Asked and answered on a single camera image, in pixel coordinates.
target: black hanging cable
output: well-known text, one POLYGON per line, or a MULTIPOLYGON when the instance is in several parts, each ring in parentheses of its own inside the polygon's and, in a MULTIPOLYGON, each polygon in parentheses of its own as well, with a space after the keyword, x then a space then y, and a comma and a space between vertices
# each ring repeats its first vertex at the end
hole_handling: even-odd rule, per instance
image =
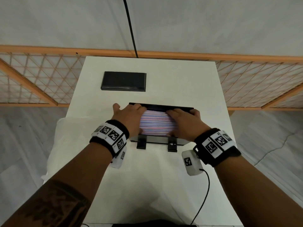
POLYGON ((138 53, 137 53, 137 49, 136 49, 136 45, 134 43, 134 34, 132 32, 132 27, 131 27, 131 18, 129 17, 129 12, 128 12, 128 7, 127 7, 127 3, 126 0, 123 0, 124 2, 124 6, 125 6, 125 11, 126 11, 126 15, 127 15, 127 19, 128 19, 128 25, 129 25, 129 30, 131 31, 131 39, 133 41, 133 45, 134 45, 134 52, 136 53, 136 57, 138 57, 138 53))
POLYGON ((207 198, 208 192, 209 192, 210 180, 209 180, 208 173, 207 173, 205 170, 203 170, 203 169, 200 169, 200 170, 201 170, 201 171, 204 171, 204 172, 206 173, 206 175, 207 175, 207 178, 208 178, 208 189, 207 189, 207 192, 206 192, 206 195, 205 195, 205 199, 204 199, 204 201, 203 201, 203 203, 202 203, 202 206, 200 207, 200 209, 199 209, 198 213, 195 215, 195 217, 194 217, 194 219, 192 220, 192 222, 190 223, 190 225, 192 225, 192 224, 194 223, 194 220, 196 219, 196 217, 198 216, 198 214, 199 214, 200 210, 202 209, 202 207, 203 207, 203 205, 204 205, 204 203, 205 203, 205 201, 206 201, 206 198, 207 198))

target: black cable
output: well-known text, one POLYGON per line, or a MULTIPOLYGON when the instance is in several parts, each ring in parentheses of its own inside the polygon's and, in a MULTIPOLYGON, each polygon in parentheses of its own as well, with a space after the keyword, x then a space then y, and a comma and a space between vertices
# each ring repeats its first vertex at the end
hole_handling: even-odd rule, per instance
POLYGON ((200 207, 198 213, 195 215, 195 217, 194 217, 194 219, 192 220, 192 222, 190 223, 190 225, 192 225, 192 224, 194 223, 194 220, 196 219, 196 217, 198 216, 200 210, 202 209, 202 207, 203 207, 203 205, 204 205, 204 203, 205 203, 205 201, 206 201, 208 192, 209 192, 209 186, 210 186, 209 175, 208 175, 208 173, 206 172, 206 170, 204 170, 204 169, 200 169, 200 170, 201 170, 201 171, 204 171, 204 172, 206 173, 206 175, 207 175, 207 178, 208 178, 208 189, 207 189, 207 193, 206 193, 205 199, 204 199, 204 201, 203 201, 203 203, 202 203, 202 206, 200 207))
POLYGON ((125 6, 125 11, 126 11, 126 15, 127 15, 127 19, 128 19, 128 25, 129 25, 129 30, 131 31, 131 39, 133 41, 133 45, 134 45, 134 52, 136 53, 136 57, 138 57, 138 53, 137 53, 137 49, 136 49, 136 45, 134 43, 134 34, 132 32, 132 27, 131 27, 131 18, 129 17, 129 12, 128 12, 128 7, 127 7, 127 3, 126 0, 123 0, 124 2, 124 6, 125 6))

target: forearm tattoo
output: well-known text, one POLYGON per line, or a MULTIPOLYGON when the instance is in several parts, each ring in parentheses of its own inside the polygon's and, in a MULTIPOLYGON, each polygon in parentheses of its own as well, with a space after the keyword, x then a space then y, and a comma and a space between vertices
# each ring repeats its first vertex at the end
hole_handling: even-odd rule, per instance
POLYGON ((81 226, 91 203, 73 187, 49 180, 21 208, 17 216, 41 226, 81 226))

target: wristband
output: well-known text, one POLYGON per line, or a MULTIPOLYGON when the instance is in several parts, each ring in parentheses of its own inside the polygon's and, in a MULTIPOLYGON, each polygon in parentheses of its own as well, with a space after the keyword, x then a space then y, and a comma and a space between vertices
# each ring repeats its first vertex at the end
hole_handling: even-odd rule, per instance
POLYGON ((197 144, 194 147, 196 154, 204 164, 210 164, 212 167, 217 166, 228 157, 241 155, 241 152, 235 147, 235 141, 225 131, 217 128, 199 135, 195 139, 195 143, 197 144))
POLYGON ((108 120, 101 124, 93 133, 89 141, 105 146, 113 158, 126 145, 126 140, 129 138, 127 128, 117 120, 108 120))

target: white tabletop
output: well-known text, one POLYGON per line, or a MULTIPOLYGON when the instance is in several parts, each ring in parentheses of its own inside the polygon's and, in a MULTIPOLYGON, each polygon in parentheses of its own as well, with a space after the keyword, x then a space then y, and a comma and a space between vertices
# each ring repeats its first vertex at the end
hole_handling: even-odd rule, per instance
MULTIPOLYGON (((156 59, 86 57, 67 117, 97 116, 110 119, 112 104, 123 108, 129 102, 194 107, 211 127, 234 137, 220 80, 214 62, 156 59), (103 91, 105 71, 147 73, 146 92, 103 91)), ((205 197, 205 173, 188 176, 181 152, 194 143, 179 146, 147 144, 136 149, 128 141, 120 169, 108 168, 85 218, 87 223, 134 223, 167 219, 189 224, 205 197)), ((212 167, 210 192, 196 218, 197 225, 241 225, 212 167)))

